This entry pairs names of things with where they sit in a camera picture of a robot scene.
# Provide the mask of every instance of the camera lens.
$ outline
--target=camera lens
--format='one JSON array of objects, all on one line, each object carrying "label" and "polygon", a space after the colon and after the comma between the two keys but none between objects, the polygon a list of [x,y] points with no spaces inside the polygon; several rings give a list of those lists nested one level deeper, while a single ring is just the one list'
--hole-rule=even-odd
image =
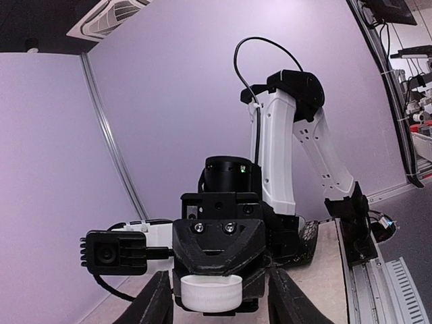
[{"label": "camera lens", "polygon": [[97,259],[99,262],[109,265],[116,258],[116,252],[111,244],[100,245],[97,249]]}]

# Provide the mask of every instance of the white cable tie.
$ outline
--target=white cable tie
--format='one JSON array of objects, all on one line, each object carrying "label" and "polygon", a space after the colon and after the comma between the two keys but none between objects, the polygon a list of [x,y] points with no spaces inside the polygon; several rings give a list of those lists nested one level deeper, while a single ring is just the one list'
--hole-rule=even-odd
[{"label": "white cable tie", "polygon": [[384,74],[392,73],[392,72],[395,72],[395,70],[390,70],[390,71],[383,72],[383,73],[381,73],[381,75],[383,76]]}]

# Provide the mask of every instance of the ceiling air vent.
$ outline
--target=ceiling air vent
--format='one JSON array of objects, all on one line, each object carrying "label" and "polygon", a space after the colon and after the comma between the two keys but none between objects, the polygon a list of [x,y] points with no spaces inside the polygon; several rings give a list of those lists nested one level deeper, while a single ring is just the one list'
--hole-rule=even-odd
[{"label": "ceiling air vent", "polygon": [[72,29],[68,36],[100,42],[152,0],[102,0]]}]

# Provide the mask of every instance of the camera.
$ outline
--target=camera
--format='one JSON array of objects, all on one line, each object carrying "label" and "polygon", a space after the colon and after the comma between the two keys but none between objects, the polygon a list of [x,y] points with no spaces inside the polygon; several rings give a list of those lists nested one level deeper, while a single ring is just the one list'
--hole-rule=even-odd
[{"label": "camera", "polygon": [[81,242],[81,265],[93,275],[147,272],[148,248],[142,232],[90,231]]}]

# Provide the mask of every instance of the screw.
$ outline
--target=screw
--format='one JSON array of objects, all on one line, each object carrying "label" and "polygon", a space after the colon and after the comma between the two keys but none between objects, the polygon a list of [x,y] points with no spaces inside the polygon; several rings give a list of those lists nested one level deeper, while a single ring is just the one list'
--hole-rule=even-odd
[{"label": "screw", "polygon": [[216,202],[215,203],[215,208],[217,211],[220,211],[223,208],[223,203],[222,202]]},{"label": "screw", "polygon": [[225,225],[225,232],[227,232],[228,234],[234,233],[235,230],[236,223],[228,223],[227,225]]},{"label": "screw", "polygon": [[254,207],[250,206],[250,205],[245,205],[243,207],[243,213],[245,213],[246,215],[250,215],[254,212]]},{"label": "screw", "polygon": [[202,223],[195,224],[194,229],[196,233],[203,233],[204,232],[204,225]]}]

